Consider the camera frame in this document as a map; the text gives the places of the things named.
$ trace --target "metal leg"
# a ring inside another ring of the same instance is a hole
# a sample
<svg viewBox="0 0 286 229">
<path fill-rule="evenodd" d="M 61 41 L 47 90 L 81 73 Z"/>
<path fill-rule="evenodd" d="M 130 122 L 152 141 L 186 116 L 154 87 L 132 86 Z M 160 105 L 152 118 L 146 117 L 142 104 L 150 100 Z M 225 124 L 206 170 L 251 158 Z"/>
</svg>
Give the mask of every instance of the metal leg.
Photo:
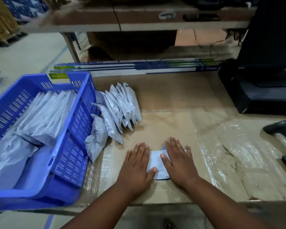
<svg viewBox="0 0 286 229">
<path fill-rule="evenodd" d="M 80 59 L 78 58 L 78 55 L 76 53 L 76 50 L 75 50 L 75 47 L 73 45 L 73 42 L 71 40 L 71 37 L 70 37 L 70 33 L 61 33 L 61 35 L 64 37 L 65 39 L 65 42 L 67 44 L 67 47 L 69 49 L 69 52 L 74 60 L 74 62 L 80 62 Z"/>
<path fill-rule="evenodd" d="M 76 37 L 75 33 L 73 32 L 73 33 L 70 33 L 70 34 L 73 34 L 73 37 L 75 38 L 76 44 L 78 46 L 78 49 L 81 50 L 80 44 L 78 43 L 78 40 L 77 40 L 77 37 Z"/>
</svg>

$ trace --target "black monitor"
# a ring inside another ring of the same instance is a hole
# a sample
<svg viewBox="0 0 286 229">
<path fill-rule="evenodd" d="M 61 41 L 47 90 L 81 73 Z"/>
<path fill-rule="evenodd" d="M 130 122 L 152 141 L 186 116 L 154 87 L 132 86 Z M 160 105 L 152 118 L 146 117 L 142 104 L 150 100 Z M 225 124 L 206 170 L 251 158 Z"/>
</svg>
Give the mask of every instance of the black monitor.
<svg viewBox="0 0 286 229">
<path fill-rule="evenodd" d="M 261 0 L 248 27 L 239 69 L 286 69 L 286 0 Z"/>
</svg>

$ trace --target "blue floor line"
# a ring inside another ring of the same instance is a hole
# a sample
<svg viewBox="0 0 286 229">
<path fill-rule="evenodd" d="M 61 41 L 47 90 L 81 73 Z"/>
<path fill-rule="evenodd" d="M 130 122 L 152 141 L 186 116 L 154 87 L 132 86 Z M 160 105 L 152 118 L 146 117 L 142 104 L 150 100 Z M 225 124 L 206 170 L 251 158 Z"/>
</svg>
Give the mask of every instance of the blue floor line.
<svg viewBox="0 0 286 229">
<path fill-rule="evenodd" d="M 50 229 L 51 223 L 53 221 L 54 215 L 49 215 L 46 224 L 44 225 L 44 229 Z"/>
<path fill-rule="evenodd" d="M 76 34 L 76 37 L 78 37 L 82 32 L 79 32 Z M 50 66 L 52 66 L 57 60 L 58 58 L 68 49 L 67 46 L 64 47 L 64 49 L 62 49 L 62 51 L 54 58 L 52 59 L 42 70 L 40 73 L 46 73 L 46 71 L 50 68 Z"/>
</svg>

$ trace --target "black device on table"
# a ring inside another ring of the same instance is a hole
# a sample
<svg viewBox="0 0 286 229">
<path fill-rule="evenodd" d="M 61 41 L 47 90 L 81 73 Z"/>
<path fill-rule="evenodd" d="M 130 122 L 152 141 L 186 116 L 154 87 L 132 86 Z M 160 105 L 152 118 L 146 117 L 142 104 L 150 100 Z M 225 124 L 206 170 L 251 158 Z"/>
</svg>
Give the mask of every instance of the black device on table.
<svg viewBox="0 0 286 229">
<path fill-rule="evenodd" d="M 286 0 L 260 0 L 238 58 L 219 77 L 240 113 L 286 115 Z"/>
</svg>

